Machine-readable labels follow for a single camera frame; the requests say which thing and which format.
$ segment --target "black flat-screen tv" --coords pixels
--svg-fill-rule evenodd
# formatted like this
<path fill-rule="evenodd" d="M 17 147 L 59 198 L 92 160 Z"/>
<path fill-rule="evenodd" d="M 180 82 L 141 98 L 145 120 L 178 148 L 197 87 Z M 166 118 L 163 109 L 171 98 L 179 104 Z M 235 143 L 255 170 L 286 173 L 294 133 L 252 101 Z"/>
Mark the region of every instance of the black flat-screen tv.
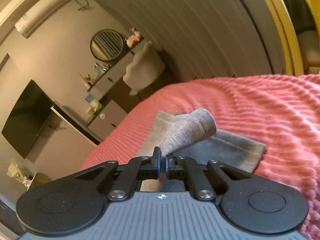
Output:
<path fill-rule="evenodd" d="M 2 130 L 12 147 L 26 158 L 52 114 L 52 100 L 31 80 L 14 105 Z"/>

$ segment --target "drawer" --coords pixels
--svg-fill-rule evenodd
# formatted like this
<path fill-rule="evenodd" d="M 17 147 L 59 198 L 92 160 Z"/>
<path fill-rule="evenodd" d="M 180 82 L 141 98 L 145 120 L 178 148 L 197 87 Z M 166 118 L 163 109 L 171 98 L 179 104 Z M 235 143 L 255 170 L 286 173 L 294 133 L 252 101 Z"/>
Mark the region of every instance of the drawer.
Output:
<path fill-rule="evenodd" d="M 103 93 L 106 94 L 110 88 L 122 78 L 122 73 L 113 66 L 96 84 L 95 86 Z"/>
<path fill-rule="evenodd" d="M 104 140 L 126 115 L 127 113 L 115 101 L 111 100 L 89 125 L 89 129 Z"/>
<path fill-rule="evenodd" d="M 117 69 L 122 73 L 122 75 L 126 74 L 127 65 L 133 61 L 133 55 L 129 52 L 125 55 L 117 64 Z"/>
<path fill-rule="evenodd" d="M 100 114 L 105 114 L 105 119 L 102 120 L 100 116 L 98 116 L 96 119 L 100 119 L 100 121 L 106 121 L 113 126 L 118 126 L 127 116 L 127 113 L 113 100 L 106 105 Z"/>
<path fill-rule="evenodd" d="M 89 129 L 98 136 L 102 141 L 115 129 L 110 123 L 104 122 L 97 116 L 96 119 L 89 125 Z"/>

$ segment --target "round mirror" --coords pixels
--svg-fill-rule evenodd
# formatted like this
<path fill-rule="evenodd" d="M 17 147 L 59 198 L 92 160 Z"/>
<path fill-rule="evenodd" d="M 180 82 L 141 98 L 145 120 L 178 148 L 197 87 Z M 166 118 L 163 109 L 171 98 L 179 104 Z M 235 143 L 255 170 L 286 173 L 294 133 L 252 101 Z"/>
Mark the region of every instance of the round mirror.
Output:
<path fill-rule="evenodd" d="M 90 49 L 95 58 L 101 61 L 110 61 L 118 58 L 123 51 L 124 40 L 114 30 L 97 32 L 90 43 Z"/>

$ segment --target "metal screw head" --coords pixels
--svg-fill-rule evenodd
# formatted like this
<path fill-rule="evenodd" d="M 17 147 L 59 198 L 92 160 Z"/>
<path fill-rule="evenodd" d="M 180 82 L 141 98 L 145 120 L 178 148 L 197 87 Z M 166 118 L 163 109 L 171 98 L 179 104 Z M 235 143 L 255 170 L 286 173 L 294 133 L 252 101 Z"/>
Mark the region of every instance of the metal screw head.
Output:
<path fill-rule="evenodd" d="M 114 190 L 110 193 L 110 197 L 114 199 L 119 199 L 125 197 L 125 192 L 123 190 Z"/>
<path fill-rule="evenodd" d="M 211 197 L 213 197 L 214 196 L 214 193 L 211 191 L 211 190 L 200 190 L 199 192 L 198 192 L 198 196 L 200 197 L 200 198 L 211 198 Z"/>

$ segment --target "bed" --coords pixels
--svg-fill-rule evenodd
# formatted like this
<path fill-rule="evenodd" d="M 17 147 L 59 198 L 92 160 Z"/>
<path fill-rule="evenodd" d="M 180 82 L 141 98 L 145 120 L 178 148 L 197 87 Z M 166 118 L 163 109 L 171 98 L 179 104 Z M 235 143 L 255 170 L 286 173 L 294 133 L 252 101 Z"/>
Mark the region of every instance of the bed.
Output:
<path fill-rule="evenodd" d="M 200 107 L 213 114 L 218 128 L 267 145 L 255 174 L 301 191 L 309 204 L 301 231 L 308 239 L 320 239 L 319 75 L 213 78 L 164 87 L 137 105 L 82 169 L 112 159 L 127 163 L 159 110 L 185 114 Z"/>

